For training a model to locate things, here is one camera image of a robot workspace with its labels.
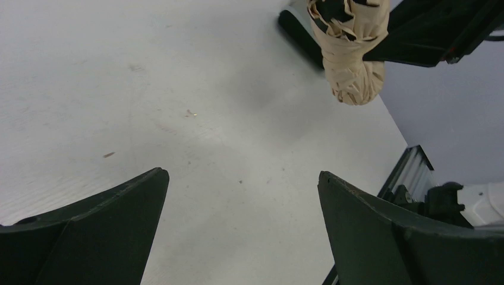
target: beige tape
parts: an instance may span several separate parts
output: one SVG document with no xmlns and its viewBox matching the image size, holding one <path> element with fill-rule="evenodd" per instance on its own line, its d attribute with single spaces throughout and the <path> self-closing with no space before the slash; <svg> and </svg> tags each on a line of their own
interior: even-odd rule
<svg viewBox="0 0 504 285">
<path fill-rule="evenodd" d="M 316 1 L 308 0 L 308 11 L 313 18 L 329 26 L 324 33 L 311 21 L 322 49 L 323 65 L 332 93 L 340 102 L 364 105 L 373 100 L 383 87 L 383 62 L 364 62 L 363 56 L 387 36 L 390 2 L 367 0 L 375 6 L 371 7 L 344 0 L 345 12 L 354 18 L 344 23 L 332 19 L 328 23 L 319 17 Z M 343 31 L 356 39 L 348 40 Z"/>
</svg>

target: gray wall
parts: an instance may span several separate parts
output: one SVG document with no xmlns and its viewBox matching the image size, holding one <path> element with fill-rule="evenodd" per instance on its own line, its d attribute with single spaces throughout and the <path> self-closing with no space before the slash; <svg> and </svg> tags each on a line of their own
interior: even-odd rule
<svg viewBox="0 0 504 285">
<path fill-rule="evenodd" d="M 504 181 L 504 43 L 483 42 L 455 65 L 386 70 L 381 97 L 438 182 Z"/>
</svg>

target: white tabletop surface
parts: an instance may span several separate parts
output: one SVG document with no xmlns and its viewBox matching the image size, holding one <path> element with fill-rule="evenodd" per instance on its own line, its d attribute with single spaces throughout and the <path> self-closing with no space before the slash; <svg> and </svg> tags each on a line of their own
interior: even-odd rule
<svg viewBox="0 0 504 285">
<path fill-rule="evenodd" d="M 0 223 L 159 166 L 142 284 L 321 284 L 319 172 L 376 194 L 406 143 L 380 98 L 337 102 L 284 3 L 2 1 Z"/>
</svg>

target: black object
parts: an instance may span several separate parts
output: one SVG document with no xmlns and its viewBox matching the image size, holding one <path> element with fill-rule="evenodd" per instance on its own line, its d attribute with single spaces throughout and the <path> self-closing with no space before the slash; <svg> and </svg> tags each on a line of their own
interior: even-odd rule
<svg viewBox="0 0 504 285">
<path fill-rule="evenodd" d="M 347 21 L 351 17 L 344 13 L 341 3 L 341 0 L 320 0 L 316 5 L 325 21 L 331 18 Z M 278 21 L 315 63 L 323 67 L 318 57 L 320 47 L 299 23 L 294 23 L 298 20 L 290 12 L 282 11 Z M 321 21 L 315 20 L 315 23 L 321 30 L 327 29 Z M 390 12 L 388 36 L 363 59 L 422 67 L 435 67 L 440 61 L 454 64 L 483 40 L 501 40 L 489 34 L 503 23 L 502 0 L 403 0 Z"/>
<path fill-rule="evenodd" d="M 504 235 L 422 217 L 322 172 L 319 196 L 342 285 L 504 284 Z"/>
<path fill-rule="evenodd" d="M 168 182 L 165 170 L 152 169 L 0 227 L 0 284 L 140 284 Z"/>
</svg>

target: white table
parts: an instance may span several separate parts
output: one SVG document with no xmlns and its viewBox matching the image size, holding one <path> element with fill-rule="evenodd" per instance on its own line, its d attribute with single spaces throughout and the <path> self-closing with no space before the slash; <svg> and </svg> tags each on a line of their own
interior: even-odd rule
<svg viewBox="0 0 504 285">
<path fill-rule="evenodd" d="M 333 98 L 279 35 L 282 4 L 4 1 L 0 223 L 160 166 L 142 284 L 320 284 L 319 172 L 376 194 L 406 143 L 380 98 Z"/>
</svg>

